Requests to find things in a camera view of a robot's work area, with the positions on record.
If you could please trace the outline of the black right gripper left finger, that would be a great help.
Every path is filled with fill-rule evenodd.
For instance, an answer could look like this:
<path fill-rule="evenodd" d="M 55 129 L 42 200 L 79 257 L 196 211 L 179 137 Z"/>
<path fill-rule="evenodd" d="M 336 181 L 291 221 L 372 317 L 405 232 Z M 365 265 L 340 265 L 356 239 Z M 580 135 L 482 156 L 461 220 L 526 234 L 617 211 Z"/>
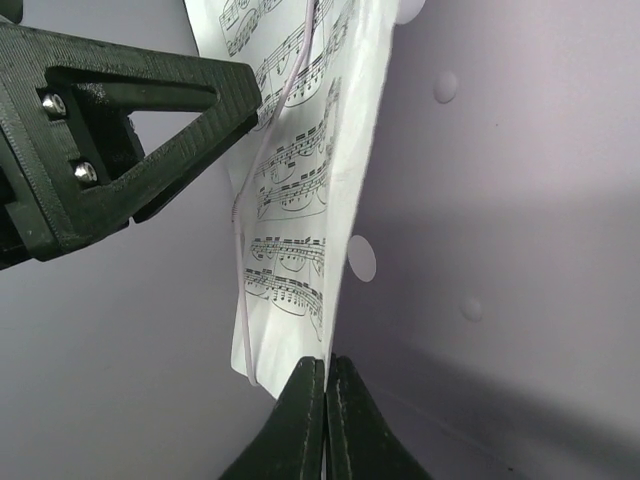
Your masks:
<path fill-rule="evenodd" d="M 319 479 L 324 453 L 324 383 L 324 362 L 301 358 L 263 428 L 221 477 Z"/>

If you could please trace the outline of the white sheet music page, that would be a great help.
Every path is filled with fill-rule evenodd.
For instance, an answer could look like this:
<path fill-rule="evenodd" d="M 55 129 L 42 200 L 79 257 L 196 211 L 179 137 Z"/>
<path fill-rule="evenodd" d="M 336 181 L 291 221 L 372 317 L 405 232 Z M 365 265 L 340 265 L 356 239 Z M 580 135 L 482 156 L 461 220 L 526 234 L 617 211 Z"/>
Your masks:
<path fill-rule="evenodd" d="M 327 360 L 399 12 L 395 1 L 189 1 L 205 58 L 245 63 L 261 95 L 224 158 L 241 269 L 232 368 L 279 396 Z"/>

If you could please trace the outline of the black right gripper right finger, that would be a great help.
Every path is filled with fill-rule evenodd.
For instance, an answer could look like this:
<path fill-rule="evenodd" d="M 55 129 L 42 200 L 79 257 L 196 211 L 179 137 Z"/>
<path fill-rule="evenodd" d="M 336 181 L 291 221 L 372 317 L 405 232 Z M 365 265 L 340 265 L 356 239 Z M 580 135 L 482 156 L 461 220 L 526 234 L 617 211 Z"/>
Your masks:
<path fill-rule="evenodd" d="M 325 394 L 329 479 L 430 479 L 394 435 L 356 366 L 331 359 Z"/>

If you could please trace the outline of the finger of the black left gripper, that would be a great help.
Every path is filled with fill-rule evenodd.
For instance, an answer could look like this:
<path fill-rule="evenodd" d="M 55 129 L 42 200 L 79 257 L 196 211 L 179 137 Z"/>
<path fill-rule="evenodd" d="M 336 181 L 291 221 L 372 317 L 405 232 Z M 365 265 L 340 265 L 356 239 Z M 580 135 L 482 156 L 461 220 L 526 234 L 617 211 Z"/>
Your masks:
<path fill-rule="evenodd" d="M 257 123 L 243 63 L 1 26 L 1 265 L 144 222 Z"/>

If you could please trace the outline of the lilac music stand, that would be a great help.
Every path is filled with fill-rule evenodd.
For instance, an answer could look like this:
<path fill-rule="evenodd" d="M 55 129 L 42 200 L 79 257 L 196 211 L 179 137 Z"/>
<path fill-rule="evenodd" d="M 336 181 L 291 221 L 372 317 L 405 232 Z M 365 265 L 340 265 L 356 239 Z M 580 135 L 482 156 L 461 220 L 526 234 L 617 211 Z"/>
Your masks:
<path fill-rule="evenodd" d="M 639 475 L 639 5 L 396 27 L 334 348 L 439 479 Z"/>

